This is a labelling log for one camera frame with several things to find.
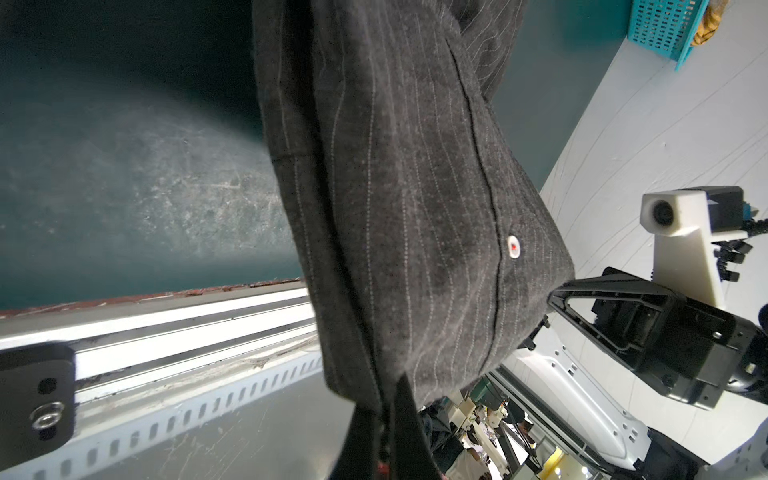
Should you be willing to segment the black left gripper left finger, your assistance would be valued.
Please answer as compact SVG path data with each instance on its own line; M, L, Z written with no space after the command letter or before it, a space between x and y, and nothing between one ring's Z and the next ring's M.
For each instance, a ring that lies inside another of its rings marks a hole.
M382 421L378 415L355 406L342 449L329 480L372 480L380 459Z

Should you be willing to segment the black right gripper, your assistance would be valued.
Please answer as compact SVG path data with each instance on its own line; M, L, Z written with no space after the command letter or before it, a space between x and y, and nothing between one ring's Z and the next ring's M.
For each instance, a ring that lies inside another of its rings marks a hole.
M767 334L756 324L608 267L548 305L656 393L711 410L725 392L767 403Z

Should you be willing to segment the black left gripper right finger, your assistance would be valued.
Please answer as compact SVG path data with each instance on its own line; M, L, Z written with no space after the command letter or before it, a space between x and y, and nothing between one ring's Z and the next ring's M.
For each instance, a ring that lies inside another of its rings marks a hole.
M429 449L406 375L396 384L388 423L390 478L440 480L442 475Z

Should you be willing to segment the dark grey pinstriped shirt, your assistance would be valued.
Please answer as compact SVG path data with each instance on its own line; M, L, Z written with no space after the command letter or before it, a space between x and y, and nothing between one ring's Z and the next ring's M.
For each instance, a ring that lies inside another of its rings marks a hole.
M257 1L264 136L329 388L381 412L495 368L574 276L491 106L523 1Z

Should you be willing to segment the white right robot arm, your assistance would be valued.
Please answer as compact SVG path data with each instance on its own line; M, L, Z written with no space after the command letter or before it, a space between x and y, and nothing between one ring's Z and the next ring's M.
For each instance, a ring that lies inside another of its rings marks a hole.
M553 291L562 315L657 394L702 410L724 393L767 400L767 323L752 322L615 268ZM548 321L514 353L528 368L489 376L491 390L529 414L541 446L557 446L612 479L763 479L767 428L707 463L621 406Z

